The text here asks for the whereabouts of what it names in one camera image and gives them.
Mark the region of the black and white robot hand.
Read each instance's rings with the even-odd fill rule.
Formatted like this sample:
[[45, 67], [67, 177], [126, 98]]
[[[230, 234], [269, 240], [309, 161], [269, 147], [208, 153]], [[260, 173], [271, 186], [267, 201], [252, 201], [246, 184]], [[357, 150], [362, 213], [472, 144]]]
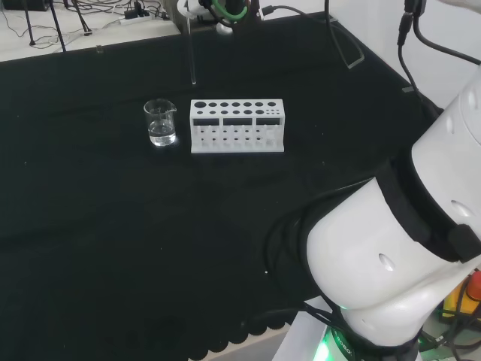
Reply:
[[176, 6], [188, 25], [192, 20], [212, 23], [221, 35], [231, 35], [236, 28], [262, 17], [260, 1], [176, 1]]

